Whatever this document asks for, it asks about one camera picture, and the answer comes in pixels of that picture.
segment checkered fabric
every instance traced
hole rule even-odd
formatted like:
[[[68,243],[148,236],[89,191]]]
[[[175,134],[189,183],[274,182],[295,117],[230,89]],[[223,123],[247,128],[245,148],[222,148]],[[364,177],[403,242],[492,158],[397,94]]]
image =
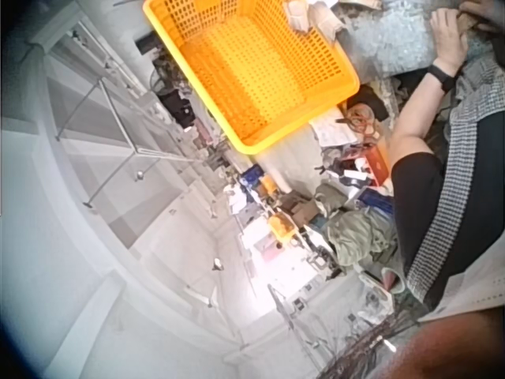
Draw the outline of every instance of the checkered fabric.
[[[451,251],[466,210],[477,150],[477,123],[505,111],[505,72],[492,54],[463,70],[456,84],[456,98],[462,102],[451,112],[451,142],[439,204],[407,273],[407,285],[421,302]]]

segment black device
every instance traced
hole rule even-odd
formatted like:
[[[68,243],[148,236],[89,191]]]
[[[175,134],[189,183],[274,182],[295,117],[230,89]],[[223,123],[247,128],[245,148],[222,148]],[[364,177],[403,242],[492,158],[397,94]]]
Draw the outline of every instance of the black device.
[[[447,75],[435,65],[429,66],[428,72],[436,77],[440,83],[442,83],[442,90],[446,93],[448,93],[456,85],[456,79],[454,77]]]

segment white paper sheet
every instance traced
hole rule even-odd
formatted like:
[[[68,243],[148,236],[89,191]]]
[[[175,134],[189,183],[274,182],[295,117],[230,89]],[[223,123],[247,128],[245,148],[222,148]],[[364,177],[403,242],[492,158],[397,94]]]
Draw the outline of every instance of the white paper sheet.
[[[335,120],[343,117],[342,112],[337,107],[334,107],[325,114],[310,121],[310,125],[312,125],[317,135],[321,148],[355,144],[358,142],[356,134],[354,134],[347,124],[335,122]]]

